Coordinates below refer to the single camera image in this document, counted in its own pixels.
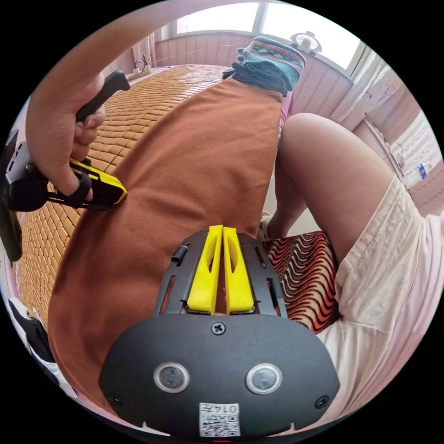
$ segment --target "person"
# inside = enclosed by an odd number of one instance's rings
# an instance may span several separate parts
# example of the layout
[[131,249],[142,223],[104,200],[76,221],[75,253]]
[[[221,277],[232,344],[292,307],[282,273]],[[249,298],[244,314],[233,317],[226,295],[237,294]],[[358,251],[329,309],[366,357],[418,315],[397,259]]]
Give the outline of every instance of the person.
[[[148,6],[102,28],[54,67],[31,96],[26,138],[35,163],[56,188],[67,195],[77,189],[68,159],[85,157],[103,121],[100,111],[75,124],[76,112],[103,85],[100,72],[147,33],[226,3],[231,2],[170,0]],[[284,124],[275,180],[277,210],[262,221],[261,235],[285,237],[309,208],[339,263],[335,287],[342,318],[318,338],[341,389],[315,427],[370,401],[421,341],[444,285],[444,212],[421,217],[398,178],[363,141],[312,114],[291,116]]]

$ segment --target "sticker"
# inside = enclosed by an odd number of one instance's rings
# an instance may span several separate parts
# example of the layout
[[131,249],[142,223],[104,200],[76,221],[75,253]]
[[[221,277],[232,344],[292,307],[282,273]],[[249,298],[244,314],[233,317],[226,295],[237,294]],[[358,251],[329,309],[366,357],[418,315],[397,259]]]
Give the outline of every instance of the sticker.
[[240,436],[239,404],[199,404],[200,436]]
[[425,179],[427,177],[427,171],[423,164],[418,165],[418,173],[421,179]]

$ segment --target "window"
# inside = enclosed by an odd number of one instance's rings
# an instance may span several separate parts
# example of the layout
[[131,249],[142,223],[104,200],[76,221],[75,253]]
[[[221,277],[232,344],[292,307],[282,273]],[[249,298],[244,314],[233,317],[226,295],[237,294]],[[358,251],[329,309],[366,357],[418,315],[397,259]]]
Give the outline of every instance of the window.
[[285,2],[237,3],[217,6],[172,23],[172,35],[206,31],[237,31],[252,37],[265,35],[290,43],[299,32],[312,32],[320,42],[320,58],[351,74],[365,45],[351,32],[307,9]]
[[347,69],[361,41],[351,32],[321,15],[293,5],[271,3],[262,32],[289,40],[293,34],[310,31],[322,47],[321,54]]
[[187,15],[177,21],[177,34],[196,31],[253,30],[259,3],[217,6]]

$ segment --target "screw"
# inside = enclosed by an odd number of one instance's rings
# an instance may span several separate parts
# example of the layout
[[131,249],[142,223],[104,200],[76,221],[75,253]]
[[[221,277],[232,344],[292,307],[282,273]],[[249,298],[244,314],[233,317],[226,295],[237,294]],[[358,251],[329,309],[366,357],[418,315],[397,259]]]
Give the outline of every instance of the screw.
[[225,324],[222,324],[221,322],[215,322],[211,326],[211,332],[216,335],[224,334],[226,330]]
[[27,172],[32,173],[36,169],[36,166],[33,163],[28,163],[25,168]]
[[123,404],[123,401],[120,399],[120,397],[115,394],[115,393],[111,393],[110,394],[110,399],[113,402],[113,404],[115,404],[116,406],[121,406]]
[[314,406],[317,409],[324,408],[328,402],[330,401],[330,398],[328,396],[321,396],[315,403]]

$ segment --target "hand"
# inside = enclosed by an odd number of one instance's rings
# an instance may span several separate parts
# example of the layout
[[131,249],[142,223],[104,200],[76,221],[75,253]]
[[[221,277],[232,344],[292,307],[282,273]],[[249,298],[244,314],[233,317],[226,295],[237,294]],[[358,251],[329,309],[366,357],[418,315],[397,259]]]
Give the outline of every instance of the hand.
[[[38,88],[30,99],[26,115],[26,141],[38,169],[65,196],[79,188],[79,179],[69,167],[69,158],[83,160],[97,136],[105,111],[100,108],[84,122],[76,123],[76,112],[102,89],[104,76],[68,92],[49,94]],[[93,197],[89,191],[87,200]]]

